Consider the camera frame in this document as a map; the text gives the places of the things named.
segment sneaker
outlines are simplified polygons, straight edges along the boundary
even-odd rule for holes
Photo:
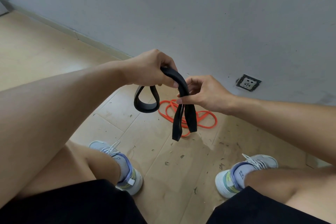
[[[125,158],[130,171],[122,181],[117,183],[116,188],[125,190],[131,195],[135,195],[140,190],[143,179],[140,172],[132,167],[132,164],[126,155],[122,154],[120,151],[117,151],[116,147],[119,144],[120,140],[115,142],[113,145],[109,145],[107,142],[103,141],[93,141],[90,143],[89,148],[99,150],[111,157],[118,155]]]
[[[243,189],[238,185],[236,178],[233,175],[236,169],[241,165],[249,163],[254,166],[255,170],[278,168],[279,166],[276,159],[268,155],[258,154],[252,157],[249,157],[245,154],[242,155],[244,158],[246,158],[245,161],[238,162],[233,165],[231,169],[222,171],[216,175],[216,188],[218,192],[225,198],[231,198]]]

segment white sock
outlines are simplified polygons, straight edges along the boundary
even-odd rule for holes
[[[119,182],[121,182],[122,180],[124,180],[126,178],[126,176],[129,173],[129,168],[126,162],[126,159],[121,156],[121,155],[115,155],[113,157],[115,159],[115,161],[119,164],[120,166],[120,178],[119,178]]]
[[[235,172],[233,173],[239,187],[242,189],[245,188],[244,180],[248,173],[257,170],[253,165],[251,164],[244,164],[238,167]]]

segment black shorts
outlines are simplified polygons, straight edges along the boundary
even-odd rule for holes
[[[0,209],[1,223],[146,223],[132,197],[107,180],[54,189]],[[208,224],[215,223],[327,223],[245,188],[216,207]]]

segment hand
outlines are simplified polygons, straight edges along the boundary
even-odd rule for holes
[[[160,67],[167,66],[177,71],[173,59],[157,49],[143,52],[137,57],[123,61],[123,64],[127,84],[141,86],[164,84],[172,88],[179,86],[160,70]]]
[[[214,77],[190,76],[186,82],[190,96],[179,98],[176,103],[200,105],[209,111],[231,115],[232,104],[237,96],[225,89]]]

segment electrical outlet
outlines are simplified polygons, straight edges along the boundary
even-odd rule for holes
[[[260,83],[260,80],[244,74],[237,80],[236,86],[252,92],[260,85]]]

